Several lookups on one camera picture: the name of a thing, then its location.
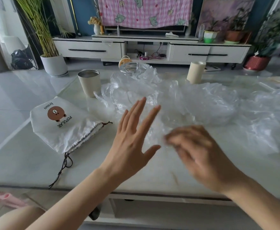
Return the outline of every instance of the drawer handle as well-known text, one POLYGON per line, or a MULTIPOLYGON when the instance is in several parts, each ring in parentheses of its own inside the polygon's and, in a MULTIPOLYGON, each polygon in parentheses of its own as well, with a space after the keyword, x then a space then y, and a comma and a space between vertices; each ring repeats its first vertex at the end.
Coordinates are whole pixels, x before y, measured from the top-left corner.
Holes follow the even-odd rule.
POLYGON ((228 54, 191 54, 188 55, 195 55, 195 56, 228 56, 228 54))
POLYGON ((93 52, 106 52, 106 50, 87 50, 87 49, 69 49, 69 51, 93 51, 93 52))

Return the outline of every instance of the pink checkered cloth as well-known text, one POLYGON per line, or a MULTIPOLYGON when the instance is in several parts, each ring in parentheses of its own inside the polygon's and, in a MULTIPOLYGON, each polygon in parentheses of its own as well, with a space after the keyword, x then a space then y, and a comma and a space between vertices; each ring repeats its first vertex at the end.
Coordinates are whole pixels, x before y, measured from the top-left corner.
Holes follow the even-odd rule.
POLYGON ((104 26, 188 26, 193 0, 98 0, 104 26))

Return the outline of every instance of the hand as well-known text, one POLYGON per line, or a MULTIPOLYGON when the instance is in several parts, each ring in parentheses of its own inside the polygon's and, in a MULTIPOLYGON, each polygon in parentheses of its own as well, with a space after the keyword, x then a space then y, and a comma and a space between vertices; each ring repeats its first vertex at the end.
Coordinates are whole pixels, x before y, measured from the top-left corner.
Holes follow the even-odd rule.
POLYGON ((247 178, 224 154, 203 126, 179 127, 165 136, 193 177, 226 195, 247 178))
POLYGON ((112 147, 101 165, 101 168, 109 171, 111 175, 115 175, 120 183, 146 166, 161 147, 154 145, 142 153, 145 136, 161 108, 160 105, 154 107, 137 130, 145 102, 146 98, 144 97, 137 101, 129 112, 127 110, 124 112, 112 147))

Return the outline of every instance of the small fan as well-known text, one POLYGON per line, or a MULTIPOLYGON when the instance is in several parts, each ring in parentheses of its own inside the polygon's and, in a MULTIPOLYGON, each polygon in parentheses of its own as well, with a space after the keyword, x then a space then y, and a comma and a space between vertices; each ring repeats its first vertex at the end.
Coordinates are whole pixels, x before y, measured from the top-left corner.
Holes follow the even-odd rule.
POLYGON ((119 67, 123 64, 126 64, 128 62, 132 62, 129 56, 123 56, 122 59, 119 62, 119 67))

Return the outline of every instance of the white marble table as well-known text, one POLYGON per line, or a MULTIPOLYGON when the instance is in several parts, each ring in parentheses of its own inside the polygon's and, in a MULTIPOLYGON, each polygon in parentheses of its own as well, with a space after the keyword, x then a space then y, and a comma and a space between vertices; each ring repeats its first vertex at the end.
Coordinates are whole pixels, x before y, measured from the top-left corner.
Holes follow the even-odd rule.
MULTIPOLYGON (((108 82, 111 71, 100 70, 102 83, 108 82)), ((178 78, 176 74, 164 76, 178 78)), ((256 77, 206 75, 206 81, 218 81, 226 85, 239 82, 253 90, 256 77)), ((78 79, 75 79, 58 95, 83 109, 89 109, 103 121, 108 121, 104 107, 95 98, 85 97, 78 79)), ((72 154, 73 166, 66 168, 53 190, 73 189, 97 168, 106 157, 115 136, 116 126, 107 125, 80 149, 72 154)), ((210 127, 208 131, 216 139, 226 155, 239 169, 253 177, 280 199, 280 153, 262 156, 246 151, 233 138, 237 126, 210 127)), ((0 144, 0 187, 47 189, 61 168, 63 157, 53 151, 36 136, 27 120, 2 144, 0 144)), ((222 200, 223 196, 206 189, 194 180, 184 168, 173 150, 161 149, 147 166, 121 184, 114 195, 138 195, 138 197, 168 197, 180 199, 222 200)))

